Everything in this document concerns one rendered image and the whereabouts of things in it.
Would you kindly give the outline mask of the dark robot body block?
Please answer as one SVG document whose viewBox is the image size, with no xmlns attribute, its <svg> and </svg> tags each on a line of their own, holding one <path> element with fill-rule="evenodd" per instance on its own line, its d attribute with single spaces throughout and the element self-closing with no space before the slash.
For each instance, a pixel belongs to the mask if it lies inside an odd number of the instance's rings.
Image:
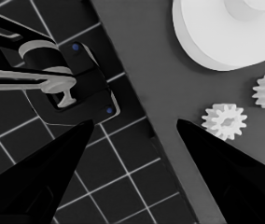
<svg viewBox="0 0 265 224">
<path fill-rule="evenodd" d="M 98 124 L 120 113 L 90 49 L 80 43 L 77 56 L 87 69 L 75 73 L 52 38 L 0 15 L 0 91 L 25 91 L 49 125 Z"/>
</svg>

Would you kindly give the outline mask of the large thick white disc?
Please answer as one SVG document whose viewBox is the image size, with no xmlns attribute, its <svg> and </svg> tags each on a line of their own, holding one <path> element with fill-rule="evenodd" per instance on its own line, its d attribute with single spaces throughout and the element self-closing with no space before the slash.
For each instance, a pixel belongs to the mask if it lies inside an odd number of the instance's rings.
<svg viewBox="0 0 265 224">
<path fill-rule="evenodd" d="M 265 0 L 173 0 L 172 18 L 181 48 L 205 68 L 265 62 Z"/>
</svg>

